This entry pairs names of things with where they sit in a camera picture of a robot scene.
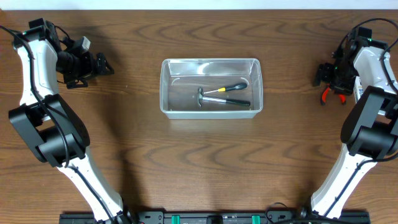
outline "white object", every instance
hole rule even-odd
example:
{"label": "white object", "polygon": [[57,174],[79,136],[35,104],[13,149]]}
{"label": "white object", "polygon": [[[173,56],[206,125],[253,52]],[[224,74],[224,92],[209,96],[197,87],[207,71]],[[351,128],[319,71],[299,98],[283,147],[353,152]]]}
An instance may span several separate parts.
{"label": "white object", "polygon": [[[395,94],[394,90],[388,84],[386,75],[381,67],[380,57],[383,51],[383,49],[377,47],[362,47],[354,59],[354,68],[361,78],[362,89],[365,90],[368,86],[374,86]],[[384,56],[386,58],[384,59],[384,63],[390,79],[394,86],[398,88],[397,80],[390,66],[390,53],[386,52]]]}
{"label": "white object", "polygon": [[[205,96],[250,101],[236,106],[197,103],[198,88],[215,90],[237,83],[247,83],[243,90],[210,93]],[[253,118],[263,107],[260,62],[255,58],[166,59],[160,75],[160,109],[170,119],[241,119]]]}
{"label": "white object", "polygon": [[[324,215],[335,198],[340,194],[343,187],[346,185],[348,179],[354,173],[357,165],[363,161],[371,160],[372,158],[356,154],[351,156],[348,152],[347,145],[343,144],[338,160],[330,171],[328,177],[322,186],[311,196],[311,207],[313,212],[318,212],[319,215]],[[373,168],[377,162],[368,162],[355,175],[344,194],[339,201],[326,216],[328,218],[339,218],[344,203],[351,195],[355,187],[358,185],[362,177]]]}
{"label": "white object", "polygon": [[[56,51],[48,40],[34,40],[29,42],[28,45],[34,57],[34,81],[39,98],[43,100],[47,95],[59,93],[55,68],[58,60]],[[36,103],[37,100],[30,87],[30,63],[28,54],[25,47],[19,47],[17,52],[22,61],[24,75],[24,91],[19,104],[23,105],[26,103],[26,105],[31,105]]]}
{"label": "white object", "polygon": [[[108,216],[101,204],[97,201],[94,195],[87,188],[80,176],[70,168],[58,167],[58,170],[63,172],[77,187],[82,196],[86,199],[94,213],[95,220],[105,221]],[[83,159],[74,158],[69,161],[69,166],[77,168],[85,177],[91,188],[96,192],[105,207],[110,212],[112,217],[115,217],[118,212],[123,210],[123,202],[120,195],[108,184],[101,171],[98,170],[91,152],[90,147],[86,148],[86,154]]]}
{"label": "white object", "polygon": [[395,0],[3,0],[2,10],[91,10],[91,9],[398,9]]}

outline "rectangular bin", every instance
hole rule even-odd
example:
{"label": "rectangular bin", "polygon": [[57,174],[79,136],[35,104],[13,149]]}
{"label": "rectangular bin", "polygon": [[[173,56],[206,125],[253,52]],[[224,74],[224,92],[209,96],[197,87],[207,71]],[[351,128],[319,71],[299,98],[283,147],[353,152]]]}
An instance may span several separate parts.
{"label": "rectangular bin", "polygon": [[[202,101],[203,92],[237,83],[247,83],[243,90],[214,92],[205,96],[246,100],[250,106]],[[160,109],[170,119],[240,119],[253,118],[262,110],[262,76],[255,58],[166,59],[160,76]]]}

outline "red plier handle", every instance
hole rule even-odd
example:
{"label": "red plier handle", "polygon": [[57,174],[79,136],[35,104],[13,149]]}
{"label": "red plier handle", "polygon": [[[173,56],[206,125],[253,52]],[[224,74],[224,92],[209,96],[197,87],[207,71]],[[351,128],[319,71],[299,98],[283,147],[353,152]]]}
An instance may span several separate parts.
{"label": "red plier handle", "polygon": [[[325,89],[325,91],[323,91],[323,93],[321,95],[321,105],[322,106],[326,104],[326,96],[328,95],[330,90],[331,90],[330,85],[326,84],[326,89]],[[341,104],[345,105],[346,104],[346,96],[342,95],[342,94],[338,94],[338,97],[340,98]]]}

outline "green strip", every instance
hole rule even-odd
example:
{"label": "green strip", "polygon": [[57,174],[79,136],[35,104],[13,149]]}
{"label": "green strip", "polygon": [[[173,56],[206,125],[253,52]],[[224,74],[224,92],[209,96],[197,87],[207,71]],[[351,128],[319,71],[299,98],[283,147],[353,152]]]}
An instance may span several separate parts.
{"label": "green strip", "polygon": [[252,223],[253,223],[253,224],[261,224],[260,216],[259,216],[259,215],[253,215],[253,216],[251,217],[251,220],[252,220]]}
{"label": "green strip", "polygon": [[180,216],[172,215],[172,224],[180,224]]}

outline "tabletop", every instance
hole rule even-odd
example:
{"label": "tabletop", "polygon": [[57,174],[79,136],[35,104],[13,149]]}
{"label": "tabletop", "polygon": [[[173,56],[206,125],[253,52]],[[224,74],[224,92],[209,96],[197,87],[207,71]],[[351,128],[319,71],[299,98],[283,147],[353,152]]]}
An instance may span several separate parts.
{"label": "tabletop", "polygon": [[[357,23],[398,20],[397,11],[1,11],[5,27],[27,30],[44,17],[71,38],[86,36],[115,74],[60,94],[86,125],[95,161],[131,210],[298,208],[321,186],[341,148],[340,130],[354,106],[336,96],[320,105],[312,87],[320,63]],[[397,31],[372,22],[374,39]],[[58,223],[63,212],[90,212],[76,187],[39,162],[7,112],[22,96],[21,60],[0,32],[0,223]],[[170,120],[159,108],[167,58],[257,58],[264,109],[253,119]],[[398,50],[391,64],[398,72]],[[398,162],[378,164],[345,208],[366,209],[373,223],[398,213]]]}

